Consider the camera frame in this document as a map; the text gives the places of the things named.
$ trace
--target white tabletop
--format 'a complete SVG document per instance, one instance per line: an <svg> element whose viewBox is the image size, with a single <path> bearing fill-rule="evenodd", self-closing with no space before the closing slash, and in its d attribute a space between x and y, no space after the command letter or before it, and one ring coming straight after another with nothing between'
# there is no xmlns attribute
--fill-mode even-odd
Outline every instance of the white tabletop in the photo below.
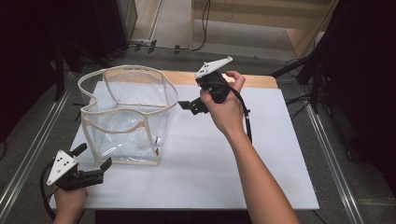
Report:
<svg viewBox="0 0 396 224"><path fill-rule="evenodd" d="M180 101L199 88L178 85ZM296 210L318 209L304 158L281 90L244 88L251 110L253 145ZM178 105L160 165L113 164L104 183L89 187L86 209L246 209L233 152L209 114L194 116ZM85 143L78 130L71 148ZM89 149L76 157L79 170L99 169Z"/></svg>

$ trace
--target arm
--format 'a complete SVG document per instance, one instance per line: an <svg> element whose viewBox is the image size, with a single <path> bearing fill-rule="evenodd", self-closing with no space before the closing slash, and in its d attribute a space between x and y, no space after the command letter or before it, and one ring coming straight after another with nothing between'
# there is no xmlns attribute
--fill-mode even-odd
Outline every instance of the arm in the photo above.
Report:
<svg viewBox="0 0 396 224"><path fill-rule="evenodd" d="M241 91L245 78L239 73L227 72L233 77L233 88ZM229 141L235 155L247 210L253 223L299 223L296 214L245 134L242 108L232 92L222 104L216 104L207 91L201 90L213 121Z"/></svg>
<svg viewBox="0 0 396 224"><path fill-rule="evenodd" d="M76 223L82 212L82 206L89 195L86 189L64 191L57 189L55 192L56 217L54 224Z"/></svg>

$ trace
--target black cable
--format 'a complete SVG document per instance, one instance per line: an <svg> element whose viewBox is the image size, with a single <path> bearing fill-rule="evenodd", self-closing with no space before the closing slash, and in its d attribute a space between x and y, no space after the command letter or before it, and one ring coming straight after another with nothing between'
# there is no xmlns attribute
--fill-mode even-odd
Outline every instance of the black cable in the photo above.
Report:
<svg viewBox="0 0 396 224"><path fill-rule="evenodd" d="M77 222L76 222L77 224L81 221L84 214L85 214L85 210L82 210L81 215L79 215L79 218L77 219Z"/></svg>
<svg viewBox="0 0 396 224"><path fill-rule="evenodd" d="M73 103L73 105L79 105L79 107L85 106L83 104L77 104L77 103ZM78 111L78 114L76 115L76 117L74 119L74 122L76 122L80 117L81 117L81 110Z"/></svg>
<svg viewBox="0 0 396 224"><path fill-rule="evenodd" d="M302 95L302 96L299 96L299 97L296 97L296 98L288 100L286 102L286 105L291 105L291 104L294 104L294 103L296 103L298 101L309 101L310 99L311 99L311 94L308 93L308 94L305 94L305 95Z"/></svg>
<svg viewBox="0 0 396 224"><path fill-rule="evenodd" d="M241 93L239 93L239 91L237 91L236 89L234 89L230 85L222 83L222 82L207 82L206 84L226 87L226 88L229 88L230 91L233 92L233 94L236 96L236 98L239 100L239 102L241 102L242 108L244 110L245 125L247 126L247 137L250 140L250 142L253 142L253 139L252 139L252 136L251 136L251 128L250 128L250 117L248 115L248 113L250 113L250 110L247 109L247 107L245 105L245 102L244 102L244 99L241 96Z"/></svg>
<svg viewBox="0 0 396 224"><path fill-rule="evenodd" d="M291 60L288 60L287 62L285 62L285 67L288 66L289 63L292 61L297 61L297 63L299 63L298 59L291 59ZM297 72L301 72L301 70L299 70L298 67L294 68L293 70L296 70ZM288 72L288 74L291 75L292 77L297 77L296 75L291 73L291 70Z"/></svg>
<svg viewBox="0 0 396 224"><path fill-rule="evenodd" d="M204 18L205 18L205 12L206 12L206 8L207 8L207 14L206 14L206 22L204 25ZM209 12L210 12L210 0L207 0L205 8L204 8L204 12L202 14L202 29L204 30L204 40L202 41L202 44L200 47L198 47L197 49L193 49L192 51L196 51L196 50L200 50L201 48L204 47L204 45L206 44L206 37L207 37L207 21L209 20Z"/></svg>
<svg viewBox="0 0 396 224"><path fill-rule="evenodd" d="M41 192L41 197L43 199L43 204L44 204L44 208L47 211L47 214L49 215L49 217L54 220L56 217L56 214L52 211L52 209L50 208L50 204L48 202L47 196L46 196L46 192L44 191L44 176L46 174L46 172L48 171L49 168L52 167L53 163L55 162L55 159L52 159L50 163L48 163L43 171L41 172L41 176L40 176L40 192Z"/></svg>
<svg viewBox="0 0 396 224"><path fill-rule="evenodd" d="M307 106L309 105L309 102L306 102L305 105L303 105L303 107L301 107L299 110L297 110L297 112L295 112L294 114L290 115L290 119L293 120L298 114L300 114L301 111L303 111Z"/></svg>
<svg viewBox="0 0 396 224"><path fill-rule="evenodd" d="M3 143L4 143L3 153L2 153L1 156L0 156L0 160L2 160L2 159L6 156L7 147L8 147L8 145L7 145L7 140L4 140Z"/></svg>
<svg viewBox="0 0 396 224"><path fill-rule="evenodd" d="M326 111L328 115L332 114L332 111L330 110L330 107L328 105L328 97L329 93L327 90L327 83L326 83L326 77L321 77L320 83L319 83L319 93L318 93L318 102L321 102L322 109Z"/></svg>
<svg viewBox="0 0 396 224"><path fill-rule="evenodd" d="M320 219L320 221L322 221L324 224L326 224L326 222L323 220L323 218L317 213L317 211L312 210L312 212L314 212L315 215L317 215L317 217Z"/></svg>
<svg viewBox="0 0 396 224"><path fill-rule="evenodd" d="M59 187L56 188L56 190L54 190L49 196L46 197L46 200L48 200L52 195L54 195L56 193L56 191L58 191Z"/></svg>
<svg viewBox="0 0 396 224"><path fill-rule="evenodd" d="M122 54L122 52L118 53L116 56L114 56L112 59L109 59L108 61L111 63L114 60L116 60L118 57L120 57L120 55Z"/></svg>

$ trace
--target gray floor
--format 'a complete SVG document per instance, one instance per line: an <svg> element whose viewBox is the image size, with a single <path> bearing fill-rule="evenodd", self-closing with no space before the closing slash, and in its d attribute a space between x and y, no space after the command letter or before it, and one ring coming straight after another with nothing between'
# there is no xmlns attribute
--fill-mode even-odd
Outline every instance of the gray floor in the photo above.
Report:
<svg viewBox="0 0 396 224"><path fill-rule="evenodd" d="M176 2L176 0L165 0L163 2L161 22L157 25L154 35L154 38L158 40L158 46L173 47L174 45L180 45L183 47L184 44L188 43L185 36L186 33L184 35L177 34L174 31L180 29L171 28L177 26L175 24L177 20L175 18L172 19L169 11L175 8ZM179 10L178 12L180 14L185 13L183 10ZM259 32L257 29L261 29L260 27L245 27L244 29L246 30L244 30L244 33L251 32L250 36L255 40L249 40L246 36L242 35L240 35L241 39L238 40L239 34L236 34L232 30L233 27L229 27L227 24L220 24L222 27L219 29L223 29L221 34L225 36L230 34L229 37L231 38L222 37L219 40L220 37L216 37L216 33L213 32L214 30L218 30L214 27L216 24L209 24L211 27L208 30L208 43L203 50L198 52L181 52L175 55L170 50L156 50L148 54L146 49L142 49L138 52L129 51L126 54L122 54L112 64L141 64L163 70L196 71L201 67L203 61L210 62L231 55L234 61L228 66L230 70L237 70L242 74L264 75L283 67L287 61L294 57L290 42L284 30L262 28L267 33L264 36L269 36L268 32L272 31L272 35L264 39L257 37L257 32ZM196 40L198 44L200 38L198 34L199 29L195 29L195 31L197 33ZM39 197L39 176L45 164L49 162L50 158L55 155L58 149L70 148L79 125L78 121L74 121L79 107L73 105L73 103L81 103L80 93L76 85L77 80L82 75L98 69L100 67L87 65L82 74L72 74L70 76L68 87L71 91L68 98L65 99L62 112L57 117L47 138L43 139L44 143L42 146L39 146L39 156L36 158L32 170L26 177L23 187L21 189L15 189L18 198L13 203L5 223L50 223L50 219ZM298 74L297 71L292 71L291 73L293 75ZM285 99L303 94L302 87L296 83L292 75L286 74L278 78L277 83ZM303 88L309 89L310 86L303 86ZM7 139L9 149L6 156L0 161L0 170L2 171L0 176L1 192L6 190L7 184L12 181L25 155L29 155L28 149L37 141L37 139L35 140L35 136L39 133L41 125L45 122L46 116L54 106L54 95L55 88L53 87L40 98ZM302 103L291 105L289 108L290 113L298 110L301 106ZM332 118L321 110L321 107L319 107L319 112L336 159L345 174L347 183L356 201L359 203L363 202L362 199L393 198L382 174L373 166L366 163L355 163L347 158L345 143L337 131ZM312 184L317 188L317 197L320 205L320 209L317 211L318 214L326 223L349 223L339 189L335 185L332 172L326 162L316 131L306 110L302 111L293 120L293 125ZM358 207L365 223L396 223L394 205L372 203L358 204ZM298 211L297 213L302 223L321 223L320 219L312 211ZM88 211L81 223L94 223L93 211Z"/></svg>

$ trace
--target black stand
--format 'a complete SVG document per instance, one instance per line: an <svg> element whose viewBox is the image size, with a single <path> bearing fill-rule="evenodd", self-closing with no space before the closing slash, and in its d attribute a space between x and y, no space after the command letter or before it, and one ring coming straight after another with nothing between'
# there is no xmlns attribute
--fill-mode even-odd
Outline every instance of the black stand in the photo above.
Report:
<svg viewBox="0 0 396 224"><path fill-rule="evenodd" d="M104 62L97 55L85 49L78 43L64 38L66 36L62 29L62 20L59 16L60 6L57 2L52 2L51 4L45 5L47 11L46 21L48 29L52 34L54 39L55 47L55 72L56 72L56 96L54 101L58 102L61 96L64 94L64 60L69 66L72 72L81 72L83 68L83 63L79 59L78 55L84 55L95 63L98 63L104 68L109 68L111 65Z"/></svg>
<svg viewBox="0 0 396 224"><path fill-rule="evenodd" d="M317 103L318 103L318 89L319 89L319 84L320 84L320 79L322 74L322 62L318 59L319 54L321 53L321 50L325 43L326 40L320 40L318 46L312 51L308 56L305 56L301 60L292 63L274 73L272 73L270 76L272 77L280 77L285 73L288 73L291 70L294 70L301 65L303 65L303 69L300 72L300 74L297 76L297 82L299 84L306 84L311 77L313 77L313 85L312 85L312 92L311 92L311 101L310 104L312 108L314 109L315 113L318 113L317 109Z"/></svg>

